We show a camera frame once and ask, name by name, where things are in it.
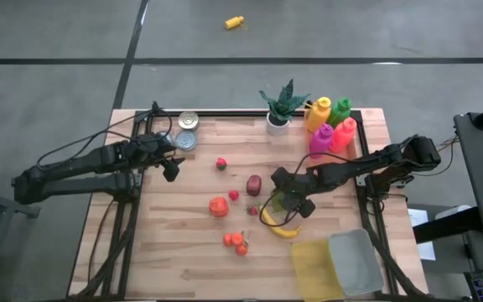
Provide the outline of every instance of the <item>gray floor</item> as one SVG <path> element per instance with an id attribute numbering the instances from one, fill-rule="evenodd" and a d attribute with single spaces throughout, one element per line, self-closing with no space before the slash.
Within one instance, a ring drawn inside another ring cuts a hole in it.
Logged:
<path id="1" fill-rule="evenodd" d="M 139 3 L 0 0 L 0 58 L 123 58 Z M 223 30 L 238 14 L 248 29 Z M 143 26 L 136 57 L 483 57 L 483 0 L 151 0 Z M 41 154 L 107 125 L 121 70 L 0 65 L 0 195 L 11 197 L 10 178 Z M 273 95 L 290 78 L 314 98 L 383 107 L 394 141 L 414 133 L 442 141 L 453 115 L 483 109 L 483 65 L 134 66 L 122 107 L 264 107 L 257 91 Z M 456 151 L 447 172 L 407 188 L 411 202 L 474 205 Z M 15 219 L 0 300 L 65 297 L 88 200 L 52 198 L 36 221 Z M 433 294 L 466 294 L 458 273 L 426 270 Z"/>

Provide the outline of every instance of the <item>pink bottle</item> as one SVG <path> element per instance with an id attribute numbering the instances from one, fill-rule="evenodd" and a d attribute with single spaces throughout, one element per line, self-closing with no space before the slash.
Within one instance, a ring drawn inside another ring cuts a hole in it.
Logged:
<path id="1" fill-rule="evenodd" d="M 333 138 L 331 139 L 331 144 L 329 149 L 332 153 L 340 153 L 344 151 L 345 146 L 351 142 L 353 137 L 356 135 L 357 122 L 351 117 L 348 117 L 336 126 L 333 132 Z"/>
<path id="2" fill-rule="evenodd" d="M 318 130 L 316 130 L 314 136 L 310 140 L 309 152 L 327 152 L 332 136 L 333 128 L 330 125 L 323 123 Z M 319 154 L 310 155 L 310 158 L 312 159 L 318 159 L 320 157 L 321 155 Z"/>

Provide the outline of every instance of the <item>yellow bottle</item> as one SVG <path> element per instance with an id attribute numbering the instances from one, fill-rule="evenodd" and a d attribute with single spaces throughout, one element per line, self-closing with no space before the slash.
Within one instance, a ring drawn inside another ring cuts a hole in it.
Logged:
<path id="1" fill-rule="evenodd" d="M 230 19 L 225 21 L 225 29 L 233 29 L 236 26 L 242 24 L 243 20 L 244 20 L 243 16 L 237 16 L 237 17 L 234 17 L 234 18 L 230 18 Z"/>
<path id="2" fill-rule="evenodd" d="M 327 118 L 331 114 L 331 100 L 328 97 L 321 97 L 310 108 L 309 117 L 305 123 L 307 130 L 314 132 L 321 127 L 321 125 L 327 121 Z"/>

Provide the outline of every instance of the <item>can lid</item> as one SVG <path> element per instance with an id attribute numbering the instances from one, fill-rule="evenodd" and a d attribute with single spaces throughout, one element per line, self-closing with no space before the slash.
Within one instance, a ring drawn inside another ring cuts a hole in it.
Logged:
<path id="1" fill-rule="evenodd" d="M 183 129 L 194 129 L 199 123 L 199 116 L 195 112 L 182 112 L 178 117 L 178 124 Z"/>
<path id="2" fill-rule="evenodd" d="M 182 151 L 190 151 L 197 145 L 197 137 L 192 131 L 184 130 L 176 136 L 176 145 Z"/>
<path id="3" fill-rule="evenodd" d="M 167 133 L 167 131 L 158 131 L 156 134 L 158 134 L 160 137 L 163 137 L 165 134 Z M 165 138 L 167 138 L 167 141 L 170 143 L 170 144 L 173 144 L 173 137 L 169 134 L 167 134 L 165 136 Z"/>

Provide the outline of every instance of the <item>yellow banana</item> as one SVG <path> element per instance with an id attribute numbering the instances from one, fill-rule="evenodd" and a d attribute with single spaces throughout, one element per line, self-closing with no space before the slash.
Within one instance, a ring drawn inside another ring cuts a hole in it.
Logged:
<path id="1" fill-rule="evenodd" d="M 273 220 L 273 218 L 269 215 L 266 209 L 264 209 L 262 206 L 260 207 L 260 211 L 262 211 L 262 218 L 263 220 L 270 225 L 276 225 L 277 223 Z M 294 238 L 296 237 L 299 232 L 301 231 L 301 226 L 298 226 L 297 229 L 289 231 L 289 230 L 284 230 L 279 226 L 270 226 L 269 227 L 272 232 L 282 238 Z"/>

